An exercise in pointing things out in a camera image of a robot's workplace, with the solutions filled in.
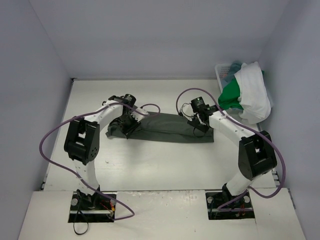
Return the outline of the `grey t shirt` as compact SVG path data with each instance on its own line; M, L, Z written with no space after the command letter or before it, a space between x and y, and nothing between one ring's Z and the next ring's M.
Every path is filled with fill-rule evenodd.
M187 119L169 113L160 113L155 117L147 117L129 134L125 134L119 118L107 127L105 135L109 139L133 139L164 143L203 144L214 142L214 131L206 133L195 129L187 123Z

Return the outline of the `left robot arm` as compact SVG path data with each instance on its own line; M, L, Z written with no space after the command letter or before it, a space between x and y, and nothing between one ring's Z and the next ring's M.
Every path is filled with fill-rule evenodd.
M64 151L75 165L79 175L77 193L82 204L89 210L96 209L100 190L95 170L95 158L100 150L100 132L112 122L119 123L120 131L127 136L148 116L148 112L135 106L136 98L131 94L113 95L102 106L88 116L72 120L69 123Z

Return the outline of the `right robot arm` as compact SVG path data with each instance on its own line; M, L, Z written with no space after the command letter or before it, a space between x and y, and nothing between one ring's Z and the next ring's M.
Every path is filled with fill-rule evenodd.
M249 130L217 105L205 104L202 97L184 104L180 114L201 132L217 130L238 147L237 172L222 187L221 200L225 205L233 206L256 179L277 166L271 137L266 131Z

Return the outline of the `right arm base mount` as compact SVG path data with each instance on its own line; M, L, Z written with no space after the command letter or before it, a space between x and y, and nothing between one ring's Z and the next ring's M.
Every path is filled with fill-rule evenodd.
M221 209L218 209L218 207L228 202L228 200L223 198L221 191L206 191L205 200L207 216L211 221L255 218L253 204L248 191L242 198L223 206Z

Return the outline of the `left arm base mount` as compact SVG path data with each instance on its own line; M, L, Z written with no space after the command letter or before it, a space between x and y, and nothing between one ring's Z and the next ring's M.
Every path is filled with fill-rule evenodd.
M116 201L95 194L93 202L82 193L73 192L70 201L69 223L113 223Z

